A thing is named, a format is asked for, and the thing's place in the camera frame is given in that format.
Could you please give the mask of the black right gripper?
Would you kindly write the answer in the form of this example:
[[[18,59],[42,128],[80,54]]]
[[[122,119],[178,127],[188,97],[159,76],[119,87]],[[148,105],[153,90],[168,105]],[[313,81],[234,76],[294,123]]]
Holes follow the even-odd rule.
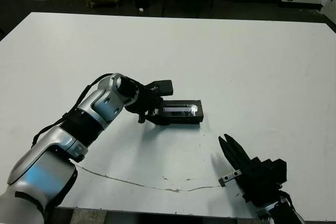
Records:
[[[261,207],[280,199],[280,160],[267,159],[260,161],[258,157],[250,159],[242,146],[230,135],[218,137],[224,156],[234,168],[231,175],[225,175],[218,181],[222,187],[234,179],[243,191],[245,202],[252,202]]]

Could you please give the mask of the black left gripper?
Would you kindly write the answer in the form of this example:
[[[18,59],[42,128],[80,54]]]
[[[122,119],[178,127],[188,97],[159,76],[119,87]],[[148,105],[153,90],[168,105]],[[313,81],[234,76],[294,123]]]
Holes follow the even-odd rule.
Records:
[[[139,115],[138,122],[144,123],[145,120],[159,126],[169,125],[169,119],[165,113],[155,113],[164,99],[161,97],[160,85],[158,83],[150,83],[143,85],[136,84],[138,92],[134,101],[125,106],[125,109],[134,114]]]

